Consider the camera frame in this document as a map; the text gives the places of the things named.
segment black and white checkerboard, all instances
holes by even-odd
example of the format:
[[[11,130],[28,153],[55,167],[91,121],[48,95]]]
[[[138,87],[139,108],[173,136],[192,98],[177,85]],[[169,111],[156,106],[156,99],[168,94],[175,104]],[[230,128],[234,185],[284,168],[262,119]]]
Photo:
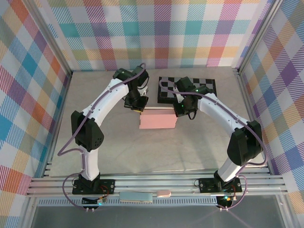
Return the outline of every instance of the black and white checkerboard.
[[[162,79],[169,80],[173,83],[176,83],[178,80],[180,80],[180,77],[159,77],[159,81]],[[215,95],[217,95],[214,79],[204,79],[204,78],[189,78],[189,79],[196,87],[205,85],[209,89],[211,89]],[[173,86],[168,84],[167,82],[163,82],[162,85],[169,90],[173,90]],[[163,90],[158,85],[157,103],[173,104],[173,102],[175,102],[175,101],[177,101],[175,94],[169,93],[169,92]]]

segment metal base rail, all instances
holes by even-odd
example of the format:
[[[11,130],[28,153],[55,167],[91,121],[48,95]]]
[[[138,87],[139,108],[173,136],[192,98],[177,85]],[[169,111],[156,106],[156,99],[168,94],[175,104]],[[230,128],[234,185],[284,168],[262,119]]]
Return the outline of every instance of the metal base rail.
[[[101,179],[115,179],[115,191],[112,196],[118,196],[121,191],[152,192],[154,196],[158,190],[170,190],[172,196],[222,196],[223,193],[204,193],[194,186],[198,178],[213,178],[215,170],[195,170],[155,173],[105,174]],[[242,172],[248,181],[247,195],[286,194],[287,189],[280,175],[270,175],[267,167],[246,168]],[[65,177],[44,177],[33,179],[28,190],[28,197],[62,197],[62,183]],[[72,179],[66,181],[65,190],[69,197],[72,195]],[[243,189],[245,181],[241,179]],[[82,195],[83,197],[98,197],[98,195]]]

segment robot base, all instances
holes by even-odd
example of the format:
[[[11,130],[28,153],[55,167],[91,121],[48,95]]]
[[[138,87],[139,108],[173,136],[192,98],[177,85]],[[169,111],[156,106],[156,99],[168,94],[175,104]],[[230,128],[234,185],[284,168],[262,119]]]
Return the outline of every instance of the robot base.
[[[200,193],[236,193],[242,192],[242,186],[239,178],[235,178],[227,183],[222,189],[214,183],[214,178],[200,178],[199,181],[199,192]]]
[[[114,194],[115,180],[100,179],[100,174],[92,181],[85,179],[81,174],[73,183],[73,195],[111,195]]]

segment black mounting plate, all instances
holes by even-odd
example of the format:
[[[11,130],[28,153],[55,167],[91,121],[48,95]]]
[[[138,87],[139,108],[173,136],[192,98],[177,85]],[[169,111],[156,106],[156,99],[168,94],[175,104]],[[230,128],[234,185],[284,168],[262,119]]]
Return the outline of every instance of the black mounting plate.
[[[72,190],[73,195],[107,195],[107,189],[101,188],[106,186],[109,190],[109,195],[114,194],[115,180],[114,179],[99,179],[97,190],[93,190],[88,185],[84,184],[81,180],[77,179],[74,181],[74,187]]]
[[[214,178],[199,178],[199,192],[200,193],[234,193],[233,186],[236,192],[242,192],[242,186],[239,178],[235,178],[231,183],[219,191],[214,183]]]

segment pink sponge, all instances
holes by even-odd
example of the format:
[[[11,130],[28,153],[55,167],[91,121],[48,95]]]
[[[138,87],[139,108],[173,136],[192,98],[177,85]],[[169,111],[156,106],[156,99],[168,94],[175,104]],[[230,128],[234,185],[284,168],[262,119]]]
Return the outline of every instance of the pink sponge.
[[[173,108],[146,107],[140,116],[139,129],[175,128],[176,121]]]

